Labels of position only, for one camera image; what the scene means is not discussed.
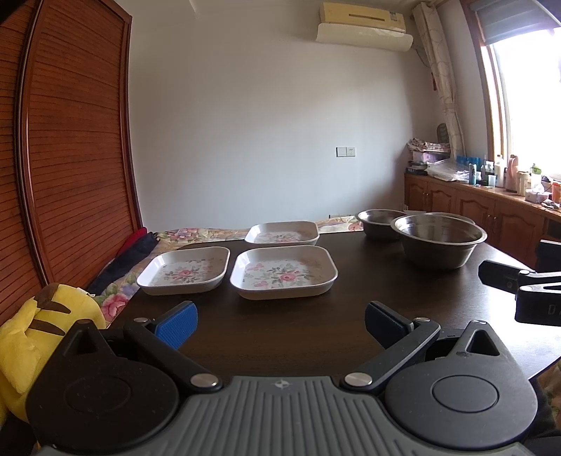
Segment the small steel bowl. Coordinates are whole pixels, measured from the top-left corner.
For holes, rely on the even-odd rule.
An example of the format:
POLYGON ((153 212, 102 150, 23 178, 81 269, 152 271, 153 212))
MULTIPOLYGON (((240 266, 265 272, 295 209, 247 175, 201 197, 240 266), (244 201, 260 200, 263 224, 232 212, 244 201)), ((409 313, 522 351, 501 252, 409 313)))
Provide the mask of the small steel bowl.
POLYGON ((399 234, 391 227, 393 220, 405 216, 405 213, 392 209, 368 209, 357 214, 362 223, 363 232, 369 239, 398 240, 399 234))

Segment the red and navy pillows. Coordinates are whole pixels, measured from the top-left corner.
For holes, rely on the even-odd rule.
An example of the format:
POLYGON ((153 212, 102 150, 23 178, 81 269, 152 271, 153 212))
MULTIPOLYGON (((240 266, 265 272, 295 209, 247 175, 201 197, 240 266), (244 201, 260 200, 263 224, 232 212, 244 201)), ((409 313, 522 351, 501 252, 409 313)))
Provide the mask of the red and navy pillows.
POLYGON ((146 227, 135 231, 123 244, 114 259, 87 286, 90 294, 100 295, 107 286, 128 274, 132 268, 146 259, 159 242, 157 236, 146 227))

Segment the large steel bowl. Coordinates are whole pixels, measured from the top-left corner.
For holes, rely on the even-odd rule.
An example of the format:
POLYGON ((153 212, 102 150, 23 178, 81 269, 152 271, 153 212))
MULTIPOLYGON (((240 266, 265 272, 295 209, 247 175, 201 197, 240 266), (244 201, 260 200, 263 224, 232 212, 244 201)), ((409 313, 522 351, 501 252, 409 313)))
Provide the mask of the large steel bowl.
POLYGON ((409 259, 448 270, 463 267, 475 247, 488 237, 478 225, 447 215, 400 216, 391 222, 391 228, 409 259))

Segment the floral square plate back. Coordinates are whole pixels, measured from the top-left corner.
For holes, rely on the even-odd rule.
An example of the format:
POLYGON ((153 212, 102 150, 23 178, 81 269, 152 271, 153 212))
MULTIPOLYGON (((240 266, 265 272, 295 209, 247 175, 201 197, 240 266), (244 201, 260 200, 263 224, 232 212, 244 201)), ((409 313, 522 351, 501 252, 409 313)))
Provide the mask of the floral square plate back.
POLYGON ((266 246, 315 245, 318 225, 309 220, 277 221, 256 224, 245 235, 248 244, 266 246))

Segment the patterned curtain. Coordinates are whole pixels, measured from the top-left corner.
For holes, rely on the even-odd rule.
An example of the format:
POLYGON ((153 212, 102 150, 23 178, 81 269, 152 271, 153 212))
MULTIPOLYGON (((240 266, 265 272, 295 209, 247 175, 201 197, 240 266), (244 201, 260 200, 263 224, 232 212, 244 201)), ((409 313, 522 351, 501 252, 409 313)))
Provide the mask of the patterned curtain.
POLYGON ((465 152, 464 138, 457 110, 457 86, 447 39, 437 9, 421 2, 413 9, 418 34, 428 58, 448 131, 451 156, 465 152))

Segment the wooden low cabinet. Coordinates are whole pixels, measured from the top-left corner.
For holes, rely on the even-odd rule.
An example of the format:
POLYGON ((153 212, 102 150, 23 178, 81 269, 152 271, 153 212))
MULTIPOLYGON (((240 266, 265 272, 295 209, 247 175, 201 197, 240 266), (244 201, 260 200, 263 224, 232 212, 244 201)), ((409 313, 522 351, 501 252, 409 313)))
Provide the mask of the wooden low cabinet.
POLYGON ((486 188, 406 174, 404 206, 409 210, 466 216, 488 234, 488 243, 529 265, 540 240, 560 239, 560 213, 502 188, 486 188))

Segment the floral bedspread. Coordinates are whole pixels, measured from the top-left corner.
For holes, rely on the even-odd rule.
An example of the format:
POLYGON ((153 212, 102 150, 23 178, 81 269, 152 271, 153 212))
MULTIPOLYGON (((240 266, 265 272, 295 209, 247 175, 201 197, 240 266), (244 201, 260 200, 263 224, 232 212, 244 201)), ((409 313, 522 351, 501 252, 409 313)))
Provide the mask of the floral bedspread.
MULTIPOLYGON (((322 220, 316 224, 318 225, 319 239, 317 243, 312 246, 318 246, 318 242, 324 239, 329 233, 350 233, 362 229, 358 220, 353 216, 335 217, 334 219, 322 220)), ((230 259, 223 281, 225 279, 230 281, 230 275, 239 254, 257 248, 282 247, 258 247, 248 244, 244 241, 248 230, 249 229, 183 228, 156 233, 155 235, 159 239, 159 242, 152 253, 146 259, 135 265, 128 274, 110 283, 100 295, 96 295, 96 300, 100 304, 106 321, 113 322, 121 311, 124 310, 124 307, 127 306, 131 298, 133 298, 138 291, 143 291, 136 283, 137 277, 143 272, 143 269, 147 267, 152 259, 155 259, 156 256, 160 256, 163 253, 199 247, 225 247, 230 250, 230 259)))

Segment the roller window blind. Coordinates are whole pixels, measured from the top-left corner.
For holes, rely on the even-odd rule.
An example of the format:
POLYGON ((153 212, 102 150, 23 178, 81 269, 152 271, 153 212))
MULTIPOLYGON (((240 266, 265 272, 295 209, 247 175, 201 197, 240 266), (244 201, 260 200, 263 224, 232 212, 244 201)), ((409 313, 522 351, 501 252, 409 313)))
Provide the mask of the roller window blind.
POLYGON ((485 46, 520 34, 560 27, 540 2, 532 0, 479 0, 470 4, 485 46))

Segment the medium steel bowl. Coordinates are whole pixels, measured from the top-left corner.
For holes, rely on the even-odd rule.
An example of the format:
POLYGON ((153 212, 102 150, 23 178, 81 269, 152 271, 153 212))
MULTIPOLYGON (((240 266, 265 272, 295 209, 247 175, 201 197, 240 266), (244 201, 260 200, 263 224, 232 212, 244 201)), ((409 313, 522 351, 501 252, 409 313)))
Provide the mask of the medium steel bowl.
POLYGON ((461 216, 461 215, 457 215, 457 214, 453 214, 453 213, 448 213, 448 212, 427 212, 425 215, 432 215, 432 216, 447 216, 447 217, 451 217, 452 219, 456 219, 456 220, 462 220, 464 222, 476 225, 476 223, 470 219, 467 216, 461 216))

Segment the wall air conditioner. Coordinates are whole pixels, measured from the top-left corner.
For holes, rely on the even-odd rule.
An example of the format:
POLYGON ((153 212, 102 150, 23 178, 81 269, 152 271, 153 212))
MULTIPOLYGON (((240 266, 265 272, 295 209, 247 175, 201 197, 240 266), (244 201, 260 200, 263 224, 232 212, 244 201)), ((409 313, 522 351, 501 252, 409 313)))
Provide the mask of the wall air conditioner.
POLYGON ((316 41, 322 44, 405 52, 414 42, 404 16, 387 9, 324 2, 319 19, 316 41))

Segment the wooden louvered wardrobe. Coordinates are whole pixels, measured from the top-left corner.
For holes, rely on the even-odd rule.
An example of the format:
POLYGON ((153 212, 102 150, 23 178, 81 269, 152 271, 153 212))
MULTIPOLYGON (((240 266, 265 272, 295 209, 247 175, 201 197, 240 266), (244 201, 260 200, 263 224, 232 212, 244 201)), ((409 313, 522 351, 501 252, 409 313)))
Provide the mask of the wooden louvered wardrobe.
POLYGON ((1 5, 1 317, 86 287, 142 225, 130 147, 131 16, 113 1, 1 5))

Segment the wall light switch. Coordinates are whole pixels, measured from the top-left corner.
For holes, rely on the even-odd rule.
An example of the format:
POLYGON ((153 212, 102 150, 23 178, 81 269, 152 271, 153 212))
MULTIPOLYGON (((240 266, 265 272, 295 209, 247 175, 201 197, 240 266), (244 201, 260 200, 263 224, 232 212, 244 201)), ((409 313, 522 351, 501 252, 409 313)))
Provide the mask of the wall light switch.
POLYGON ((336 148, 337 158, 355 158, 356 148, 354 146, 338 146, 336 148))

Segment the clear plastic bag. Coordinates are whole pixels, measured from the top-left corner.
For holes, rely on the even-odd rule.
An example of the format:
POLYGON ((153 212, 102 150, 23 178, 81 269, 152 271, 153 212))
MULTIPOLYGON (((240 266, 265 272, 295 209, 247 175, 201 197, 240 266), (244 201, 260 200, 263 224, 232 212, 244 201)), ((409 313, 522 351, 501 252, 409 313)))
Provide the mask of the clear plastic bag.
POLYGON ((434 163, 428 163, 427 175, 440 181, 469 181, 469 171, 465 165, 459 165, 453 159, 446 159, 434 163))

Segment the floral square plate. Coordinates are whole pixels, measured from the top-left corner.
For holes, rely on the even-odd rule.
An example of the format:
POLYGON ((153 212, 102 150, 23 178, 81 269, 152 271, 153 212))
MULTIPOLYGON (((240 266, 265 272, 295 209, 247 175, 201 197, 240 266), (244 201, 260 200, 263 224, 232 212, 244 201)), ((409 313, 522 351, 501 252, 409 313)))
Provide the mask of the floral square plate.
POLYGON ((147 295, 193 295, 211 291, 225 276, 230 250, 221 246, 163 253, 136 279, 147 295))
POLYGON ((248 244, 266 246, 315 245, 318 225, 309 220, 277 221, 256 224, 245 235, 248 244))
POLYGON ((257 248, 237 256, 230 283, 240 297, 271 300, 322 295, 338 278, 329 252, 319 246, 257 248))

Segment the yellow plush toy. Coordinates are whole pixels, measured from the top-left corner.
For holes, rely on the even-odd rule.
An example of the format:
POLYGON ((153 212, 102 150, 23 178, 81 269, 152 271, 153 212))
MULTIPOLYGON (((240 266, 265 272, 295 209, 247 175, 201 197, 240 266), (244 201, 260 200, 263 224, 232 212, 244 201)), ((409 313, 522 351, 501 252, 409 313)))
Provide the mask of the yellow plush toy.
POLYGON ((11 414, 27 420, 26 399, 36 378, 73 324, 107 326, 97 302, 85 291, 51 283, 28 299, 1 327, 1 422, 11 414))

